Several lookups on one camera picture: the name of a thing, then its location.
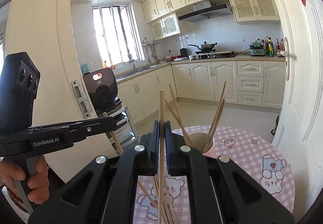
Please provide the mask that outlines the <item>pink utensil cup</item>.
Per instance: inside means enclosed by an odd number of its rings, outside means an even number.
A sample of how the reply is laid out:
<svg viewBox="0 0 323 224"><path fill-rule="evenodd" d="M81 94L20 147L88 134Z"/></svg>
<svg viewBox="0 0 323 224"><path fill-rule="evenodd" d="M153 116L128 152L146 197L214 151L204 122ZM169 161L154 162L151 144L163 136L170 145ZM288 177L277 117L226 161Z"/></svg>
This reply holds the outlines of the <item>pink utensil cup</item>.
<svg viewBox="0 0 323 224"><path fill-rule="evenodd" d="M189 133L191 147L200 151L204 156L216 158L214 141L208 142L208 134L205 132Z"/></svg>

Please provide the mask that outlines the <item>black range hood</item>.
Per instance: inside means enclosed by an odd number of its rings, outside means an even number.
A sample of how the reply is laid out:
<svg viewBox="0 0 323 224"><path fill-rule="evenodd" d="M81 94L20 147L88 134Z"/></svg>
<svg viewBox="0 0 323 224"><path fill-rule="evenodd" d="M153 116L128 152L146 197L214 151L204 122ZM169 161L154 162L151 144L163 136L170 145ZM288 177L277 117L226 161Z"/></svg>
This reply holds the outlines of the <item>black range hood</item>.
<svg viewBox="0 0 323 224"><path fill-rule="evenodd" d="M232 15L232 14L233 12L232 12L231 6L228 5L227 3L224 3L224 4L216 4L208 8L203 8L185 15L181 15L178 17L178 20L196 23L199 21L216 18L216 17L223 17L226 15Z"/></svg>

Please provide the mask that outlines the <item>chopstick in cup left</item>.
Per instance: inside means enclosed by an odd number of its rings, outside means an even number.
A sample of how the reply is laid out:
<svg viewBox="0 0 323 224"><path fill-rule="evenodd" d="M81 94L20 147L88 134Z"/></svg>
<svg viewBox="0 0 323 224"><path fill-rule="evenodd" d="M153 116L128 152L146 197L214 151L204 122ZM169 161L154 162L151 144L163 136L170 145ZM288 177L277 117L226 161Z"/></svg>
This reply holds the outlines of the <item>chopstick in cup left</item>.
<svg viewBox="0 0 323 224"><path fill-rule="evenodd" d="M174 119L180 125L180 128L181 128L182 133L183 133L183 137L185 139L185 143L187 145L193 146L191 138L188 135L188 133L186 132L185 127L183 125L183 122L182 122L182 119L181 119L181 116L180 116L180 112L179 112L179 109L178 109L178 105L177 105L177 102L176 102L175 94L173 93L173 90L172 90L172 87L171 87L170 84L169 84L169 89L170 89L170 93L171 93L171 96L172 96L172 100L173 100L173 104L174 104L175 109L173 109L171 107L171 105L169 104L169 102L167 100L165 100L165 104L168 107L169 111L172 113Z"/></svg>

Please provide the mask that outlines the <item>door frame lock plate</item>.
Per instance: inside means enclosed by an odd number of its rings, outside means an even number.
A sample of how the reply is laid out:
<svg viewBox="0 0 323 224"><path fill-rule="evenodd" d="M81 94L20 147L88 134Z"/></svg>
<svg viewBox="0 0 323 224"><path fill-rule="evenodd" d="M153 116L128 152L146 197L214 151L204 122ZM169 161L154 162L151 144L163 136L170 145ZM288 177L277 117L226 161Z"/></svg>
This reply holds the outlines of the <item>door frame lock plate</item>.
<svg viewBox="0 0 323 224"><path fill-rule="evenodd" d="M89 104L89 100L87 98L82 82L74 80L71 82L71 86L83 117L85 119L90 118L92 108Z"/></svg>

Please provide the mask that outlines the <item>green bottle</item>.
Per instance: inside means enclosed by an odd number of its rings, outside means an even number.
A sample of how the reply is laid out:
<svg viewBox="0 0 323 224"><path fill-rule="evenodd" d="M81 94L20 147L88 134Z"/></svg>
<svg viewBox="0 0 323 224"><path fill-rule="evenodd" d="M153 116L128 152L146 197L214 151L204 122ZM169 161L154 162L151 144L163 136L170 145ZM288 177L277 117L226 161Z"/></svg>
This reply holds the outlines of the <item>green bottle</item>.
<svg viewBox="0 0 323 224"><path fill-rule="evenodd" d="M270 57L274 57L274 45L271 37L268 37L268 52Z"/></svg>

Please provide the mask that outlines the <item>lower white cabinets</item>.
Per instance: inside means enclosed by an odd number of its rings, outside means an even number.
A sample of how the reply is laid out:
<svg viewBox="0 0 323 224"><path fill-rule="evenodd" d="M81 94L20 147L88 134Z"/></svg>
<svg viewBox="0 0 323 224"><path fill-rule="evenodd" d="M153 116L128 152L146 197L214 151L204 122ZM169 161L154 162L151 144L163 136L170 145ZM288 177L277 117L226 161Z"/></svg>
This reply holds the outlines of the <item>lower white cabinets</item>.
<svg viewBox="0 0 323 224"><path fill-rule="evenodd" d="M155 65L120 77L118 96L134 123L158 109L158 91L167 101L176 98L281 109L285 90L285 63L269 60L182 62Z"/></svg>

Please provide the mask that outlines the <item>sink faucet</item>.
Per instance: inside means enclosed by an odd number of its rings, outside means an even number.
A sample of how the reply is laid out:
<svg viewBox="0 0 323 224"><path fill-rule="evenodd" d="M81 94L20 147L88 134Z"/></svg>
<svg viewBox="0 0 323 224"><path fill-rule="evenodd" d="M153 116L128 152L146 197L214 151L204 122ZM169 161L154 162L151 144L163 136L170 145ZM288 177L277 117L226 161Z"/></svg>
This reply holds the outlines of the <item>sink faucet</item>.
<svg viewBox="0 0 323 224"><path fill-rule="evenodd" d="M132 64L133 72L136 73L137 68L136 68L136 65L135 65L135 60L132 58L132 54L128 53L128 58L129 58L129 63Z"/></svg>

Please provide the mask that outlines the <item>gas stove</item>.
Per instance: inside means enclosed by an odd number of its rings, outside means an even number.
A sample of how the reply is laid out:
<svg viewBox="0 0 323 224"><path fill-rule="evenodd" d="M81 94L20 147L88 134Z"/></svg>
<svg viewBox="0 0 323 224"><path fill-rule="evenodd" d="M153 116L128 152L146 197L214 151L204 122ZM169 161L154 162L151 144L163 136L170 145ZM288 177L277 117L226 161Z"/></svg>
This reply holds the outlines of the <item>gas stove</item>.
<svg viewBox="0 0 323 224"><path fill-rule="evenodd" d="M234 51L210 51L210 52L196 52L193 55L189 55L189 59L192 60L208 60L216 58L231 58L235 57L237 54Z"/></svg>

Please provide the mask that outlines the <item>kitchen window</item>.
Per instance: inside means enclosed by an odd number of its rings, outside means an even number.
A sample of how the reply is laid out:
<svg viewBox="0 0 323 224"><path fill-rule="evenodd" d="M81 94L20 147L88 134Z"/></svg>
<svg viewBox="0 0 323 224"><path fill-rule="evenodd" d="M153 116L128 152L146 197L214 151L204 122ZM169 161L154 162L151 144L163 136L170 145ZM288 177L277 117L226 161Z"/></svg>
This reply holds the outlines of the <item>kitchen window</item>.
<svg viewBox="0 0 323 224"><path fill-rule="evenodd" d="M145 60L134 12L129 4L95 6L92 15L104 67Z"/></svg>

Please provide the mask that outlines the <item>black air fryer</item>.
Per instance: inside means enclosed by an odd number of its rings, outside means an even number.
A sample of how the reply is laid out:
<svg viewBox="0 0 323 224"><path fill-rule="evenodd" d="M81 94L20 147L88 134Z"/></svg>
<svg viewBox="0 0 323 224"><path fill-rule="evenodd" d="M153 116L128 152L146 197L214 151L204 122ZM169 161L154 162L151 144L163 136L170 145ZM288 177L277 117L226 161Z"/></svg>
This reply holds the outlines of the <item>black air fryer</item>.
<svg viewBox="0 0 323 224"><path fill-rule="evenodd" d="M103 68L83 75L86 89L95 109L109 108L114 105L118 86L111 68Z"/></svg>

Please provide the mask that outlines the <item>green electric cooker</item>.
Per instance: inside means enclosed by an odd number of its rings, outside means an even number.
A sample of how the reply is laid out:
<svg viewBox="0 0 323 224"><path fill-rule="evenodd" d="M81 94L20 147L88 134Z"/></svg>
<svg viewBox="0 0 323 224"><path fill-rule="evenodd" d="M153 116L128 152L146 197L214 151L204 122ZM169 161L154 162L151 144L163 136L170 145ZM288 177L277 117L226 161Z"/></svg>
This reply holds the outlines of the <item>green electric cooker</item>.
<svg viewBox="0 0 323 224"><path fill-rule="evenodd" d="M265 48L263 45L263 40L257 39L250 45L250 55L251 56L265 56Z"/></svg>

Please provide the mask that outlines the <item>pink checkered tablecloth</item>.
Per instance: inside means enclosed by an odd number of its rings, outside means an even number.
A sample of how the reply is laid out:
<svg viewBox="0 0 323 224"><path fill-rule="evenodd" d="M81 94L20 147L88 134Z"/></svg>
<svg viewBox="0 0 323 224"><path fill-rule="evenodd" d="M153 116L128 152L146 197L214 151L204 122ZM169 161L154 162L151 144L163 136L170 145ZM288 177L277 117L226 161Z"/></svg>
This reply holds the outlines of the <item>pink checkered tablecloth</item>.
<svg viewBox="0 0 323 224"><path fill-rule="evenodd" d="M172 133L172 137L171 176L187 178L192 223L294 223L292 214L228 156L204 156L187 145L183 136ZM119 161L118 172L125 172L129 192L124 223L132 223L134 219L138 176L158 176L154 175L152 162L152 133L144 135L142 140L148 143L127 150ZM165 171L166 146L164 155ZM172 223L176 217L168 191L164 180L162 223Z"/></svg>

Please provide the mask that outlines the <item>chopstick lying on table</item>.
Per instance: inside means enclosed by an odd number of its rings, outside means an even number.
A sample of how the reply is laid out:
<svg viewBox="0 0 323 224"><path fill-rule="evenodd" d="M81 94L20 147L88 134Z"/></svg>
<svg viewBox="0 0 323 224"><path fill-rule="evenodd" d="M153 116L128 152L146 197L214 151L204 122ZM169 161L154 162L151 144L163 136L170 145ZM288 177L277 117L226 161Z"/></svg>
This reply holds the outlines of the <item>chopstick lying on table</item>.
<svg viewBox="0 0 323 224"><path fill-rule="evenodd" d="M155 208L158 209L158 204L155 202L155 200L152 199L152 197L149 195L148 191L145 189L144 185L138 181L137 184L140 186L143 193L146 195L146 197L149 199L149 201L153 204Z"/></svg>

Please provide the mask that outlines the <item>wok with lid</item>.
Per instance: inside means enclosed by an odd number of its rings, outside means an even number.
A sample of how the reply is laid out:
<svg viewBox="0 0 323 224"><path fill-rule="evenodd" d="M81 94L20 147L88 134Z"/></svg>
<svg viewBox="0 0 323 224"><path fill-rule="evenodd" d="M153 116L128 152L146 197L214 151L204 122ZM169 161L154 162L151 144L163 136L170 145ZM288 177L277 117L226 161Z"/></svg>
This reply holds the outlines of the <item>wok with lid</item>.
<svg viewBox="0 0 323 224"><path fill-rule="evenodd" d="M200 51L207 51L207 50L213 50L216 45L217 45L217 43L207 43L207 42L204 42L203 44L200 44L200 45L189 44L188 46L196 47Z"/></svg>

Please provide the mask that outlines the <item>white door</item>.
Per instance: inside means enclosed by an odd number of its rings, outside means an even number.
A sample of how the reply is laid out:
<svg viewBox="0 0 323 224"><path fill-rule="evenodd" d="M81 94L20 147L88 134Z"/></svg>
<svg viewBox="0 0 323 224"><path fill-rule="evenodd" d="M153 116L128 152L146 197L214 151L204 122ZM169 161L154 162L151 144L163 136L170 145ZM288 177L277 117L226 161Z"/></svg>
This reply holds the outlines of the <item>white door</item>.
<svg viewBox="0 0 323 224"><path fill-rule="evenodd" d="M322 213L322 0L306 1L275 0L291 61L273 143L290 163L301 223Z"/></svg>

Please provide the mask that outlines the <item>wooden chopstick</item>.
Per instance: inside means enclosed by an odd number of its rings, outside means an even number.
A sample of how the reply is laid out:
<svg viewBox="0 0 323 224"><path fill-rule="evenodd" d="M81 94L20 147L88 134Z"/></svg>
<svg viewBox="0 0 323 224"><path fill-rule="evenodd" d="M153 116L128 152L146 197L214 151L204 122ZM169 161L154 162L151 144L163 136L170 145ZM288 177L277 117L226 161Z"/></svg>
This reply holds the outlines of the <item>wooden chopstick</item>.
<svg viewBox="0 0 323 224"><path fill-rule="evenodd" d="M119 153L122 155L124 153L124 150L122 149L122 146L120 145L120 142L117 139L117 136L114 131L106 132L107 135L110 135L115 143L115 146L117 147Z"/></svg>
<svg viewBox="0 0 323 224"><path fill-rule="evenodd" d="M163 181L164 181L164 125L165 125L165 107L164 90L159 90L159 166L158 166L158 195L159 195L159 223L162 223L163 216Z"/></svg>

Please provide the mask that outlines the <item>chopstick in cup right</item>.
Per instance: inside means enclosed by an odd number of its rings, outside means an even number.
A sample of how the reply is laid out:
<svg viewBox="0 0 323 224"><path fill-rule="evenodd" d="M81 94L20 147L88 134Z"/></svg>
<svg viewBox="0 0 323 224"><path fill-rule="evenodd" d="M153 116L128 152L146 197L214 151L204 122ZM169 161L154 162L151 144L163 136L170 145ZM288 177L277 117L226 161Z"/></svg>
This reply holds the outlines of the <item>chopstick in cup right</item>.
<svg viewBox="0 0 323 224"><path fill-rule="evenodd" d="M227 82L225 81L223 84L222 93L221 93L221 97L220 97L219 104L217 107L217 111L215 113L214 119L212 120L212 124L209 128L208 136L206 138L206 143L205 143L202 153L207 152L208 146L210 145L210 143L212 141L213 135L214 135L214 133L217 129L218 123L220 121L220 118L221 118L221 115L223 112L223 108L224 108L224 104L225 104L224 92L225 92L226 84L227 84Z"/></svg>

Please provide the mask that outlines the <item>chopstick in cup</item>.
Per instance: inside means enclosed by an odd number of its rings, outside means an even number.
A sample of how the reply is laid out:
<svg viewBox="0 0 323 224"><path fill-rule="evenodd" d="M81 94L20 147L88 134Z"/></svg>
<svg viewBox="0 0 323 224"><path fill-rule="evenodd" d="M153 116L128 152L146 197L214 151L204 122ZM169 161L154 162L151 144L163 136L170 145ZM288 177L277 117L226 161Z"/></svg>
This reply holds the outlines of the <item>chopstick in cup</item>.
<svg viewBox="0 0 323 224"><path fill-rule="evenodd" d="M185 127L183 125L183 122L182 122L182 119L181 119L181 116L180 116L180 112L179 112L179 109L178 109L178 105L177 105L177 102L176 102L175 94L173 93L173 90L172 90L172 87L171 87L170 84L169 84L169 89L170 89L170 93L171 93L171 96L172 96L172 100L173 100L173 104L174 104L175 109L173 109L171 107L171 105L169 104L169 102L167 100L165 100L165 104L168 107L169 111L172 113L174 119L180 125L180 128L181 128L182 133L183 133L183 137L185 139L185 143L187 145L193 146L191 138L188 135L188 133L186 132Z"/></svg>
<svg viewBox="0 0 323 224"><path fill-rule="evenodd" d="M227 82L225 81L223 84L222 93L221 93L221 97L220 97L219 104L217 107L217 111L215 113L214 119L212 120L212 124L209 128L208 136L206 138L206 143L205 143L202 153L207 152L208 146L210 145L210 143L212 141L213 135L214 135L214 133L217 129L218 123L220 121L220 118L221 118L221 115L223 112L223 108L224 108L224 104L225 104L224 92L225 92L226 84L227 84Z"/></svg>

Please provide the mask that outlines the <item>dark sauce bottle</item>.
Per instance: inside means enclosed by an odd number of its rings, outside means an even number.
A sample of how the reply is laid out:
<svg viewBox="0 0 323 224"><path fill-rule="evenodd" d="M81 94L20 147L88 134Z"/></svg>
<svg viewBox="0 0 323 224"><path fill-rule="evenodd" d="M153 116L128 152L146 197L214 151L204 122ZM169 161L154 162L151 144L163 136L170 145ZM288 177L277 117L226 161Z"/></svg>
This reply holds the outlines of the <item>dark sauce bottle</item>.
<svg viewBox="0 0 323 224"><path fill-rule="evenodd" d="M281 54L280 54L280 41L279 41L278 38L276 39L276 56L281 57Z"/></svg>

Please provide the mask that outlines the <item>metal shelf rack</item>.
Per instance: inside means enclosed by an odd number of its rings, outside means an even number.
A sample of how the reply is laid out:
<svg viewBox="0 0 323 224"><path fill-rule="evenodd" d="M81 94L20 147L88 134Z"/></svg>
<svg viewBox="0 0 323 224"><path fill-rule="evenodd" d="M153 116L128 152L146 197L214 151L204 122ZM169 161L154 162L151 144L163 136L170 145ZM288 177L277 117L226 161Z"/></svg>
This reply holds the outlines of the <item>metal shelf rack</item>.
<svg viewBox="0 0 323 224"><path fill-rule="evenodd" d="M106 112L108 116L113 117L117 121L115 136L123 150L138 144L137 133L130 116L130 111L126 105L123 105L120 98L115 98L114 105L105 109L95 108L95 111L98 117L103 117L103 113Z"/></svg>

